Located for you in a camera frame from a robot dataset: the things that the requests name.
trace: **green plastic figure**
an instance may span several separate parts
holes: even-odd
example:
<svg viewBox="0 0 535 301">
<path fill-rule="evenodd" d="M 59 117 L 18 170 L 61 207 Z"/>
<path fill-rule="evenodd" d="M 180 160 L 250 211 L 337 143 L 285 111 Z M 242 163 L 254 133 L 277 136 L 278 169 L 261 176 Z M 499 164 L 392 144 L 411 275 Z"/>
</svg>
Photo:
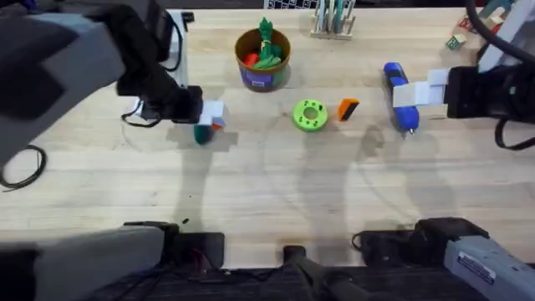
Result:
<svg viewBox="0 0 535 301">
<path fill-rule="evenodd" d="M 260 62 L 254 64 L 254 66 L 252 67 L 255 69 L 268 69 L 271 67 L 275 67 L 280 63 L 280 58 L 270 55 L 267 59 L 261 60 Z"/>
<path fill-rule="evenodd" d="M 262 38 L 262 47 L 260 48 L 260 60 L 268 59 L 272 53 L 271 36 L 273 34 L 273 23 L 269 22 L 266 18 L 262 18 L 260 26 L 260 37 Z"/>
</svg>

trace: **green toy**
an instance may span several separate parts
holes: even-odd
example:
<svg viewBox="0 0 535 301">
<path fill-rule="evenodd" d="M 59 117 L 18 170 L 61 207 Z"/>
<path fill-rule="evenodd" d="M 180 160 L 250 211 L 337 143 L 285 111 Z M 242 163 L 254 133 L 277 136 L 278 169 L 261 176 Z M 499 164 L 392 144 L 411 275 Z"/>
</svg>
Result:
<svg viewBox="0 0 535 301">
<path fill-rule="evenodd" d="M 317 100 L 301 100 L 293 108 L 293 122 L 304 131 L 321 130 L 327 119 L 327 108 Z"/>
<path fill-rule="evenodd" d="M 276 58 L 273 55 L 270 55 L 269 58 L 261 60 L 260 62 L 254 64 L 254 66 L 252 67 L 255 69 L 268 69 L 271 67 L 275 67 L 280 63 L 281 63 L 280 58 Z"/>
<path fill-rule="evenodd" d="M 262 47 L 260 48 L 260 61 L 269 58 L 272 53 L 271 35 L 273 34 L 273 23 L 269 22 L 266 18 L 262 18 L 260 26 L 260 37 L 262 39 Z"/>
<path fill-rule="evenodd" d="M 272 45 L 271 53 L 273 56 L 283 59 L 283 49 L 278 45 Z"/>
<path fill-rule="evenodd" d="M 210 142 L 214 136 L 214 129 L 209 125 L 194 125 L 193 137 L 199 145 L 205 145 Z"/>
</svg>

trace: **small orange object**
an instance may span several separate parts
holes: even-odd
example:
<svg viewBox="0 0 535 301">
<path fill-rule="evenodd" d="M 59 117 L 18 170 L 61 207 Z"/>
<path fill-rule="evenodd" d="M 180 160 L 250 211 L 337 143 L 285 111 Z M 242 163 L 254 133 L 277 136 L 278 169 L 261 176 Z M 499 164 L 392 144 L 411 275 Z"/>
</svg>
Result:
<svg viewBox="0 0 535 301">
<path fill-rule="evenodd" d="M 252 67 L 254 66 L 254 64 L 258 63 L 259 61 L 260 61 L 260 57 L 258 57 L 258 54 L 248 54 L 243 60 L 243 63 L 249 67 Z"/>
<path fill-rule="evenodd" d="M 342 99 L 338 106 L 338 121 L 347 121 L 359 104 L 358 99 Z"/>
</svg>

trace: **green gear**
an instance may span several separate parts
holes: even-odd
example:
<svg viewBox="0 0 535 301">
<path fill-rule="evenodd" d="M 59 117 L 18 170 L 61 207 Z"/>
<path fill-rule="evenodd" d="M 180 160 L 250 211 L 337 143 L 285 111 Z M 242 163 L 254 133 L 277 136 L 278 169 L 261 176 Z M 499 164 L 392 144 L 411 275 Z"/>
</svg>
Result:
<svg viewBox="0 0 535 301">
<path fill-rule="evenodd" d="M 305 110 L 315 111 L 316 117 L 309 118 L 305 116 Z M 314 99 L 305 99 L 299 101 L 293 108 L 293 122 L 304 131 L 321 130 L 327 124 L 327 108 L 321 102 Z"/>
</svg>

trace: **wooden tabletop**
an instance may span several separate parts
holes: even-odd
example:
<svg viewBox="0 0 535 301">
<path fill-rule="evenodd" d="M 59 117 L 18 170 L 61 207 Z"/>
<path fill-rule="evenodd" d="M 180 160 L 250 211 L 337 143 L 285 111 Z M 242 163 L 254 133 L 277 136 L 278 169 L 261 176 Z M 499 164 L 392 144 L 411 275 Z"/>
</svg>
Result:
<svg viewBox="0 0 535 301">
<path fill-rule="evenodd" d="M 405 139 L 390 121 L 384 63 L 400 62 L 410 80 L 469 64 L 467 52 L 444 50 L 463 10 L 354 13 L 354 38 L 343 42 L 310 38 L 310 11 L 195 11 L 190 84 L 202 86 L 205 99 L 224 99 L 224 132 L 198 146 L 190 126 L 128 127 L 119 116 L 132 100 L 113 87 L 97 91 L 35 141 L 49 154 L 48 168 L 33 185 L 0 194 L 0 235 L 189 218 L 185 231 L 227 235 L 228 267 L 274 266 L 290 243 L 308 246 L 321 263 L 348 264 L 359 262 L 349 246 L 355 232 L 466 217 L 535 261 L 535 150 L 500 150 L 495 120 L 448 120 L 440 106 L 421 108 L 420 128 Z M 262 16 L 288 36 L 293 53 L 286 86 L 258 94 L 242 85 L 233 46 Z M 339 123 L 344 97 L 361 105 Z M 328 106 L 332 118 L 320 132 L 290 120 L 301 99 Z M 506 139 L 530 135 L 532 127 L 511 125 Z"/>
</svg>

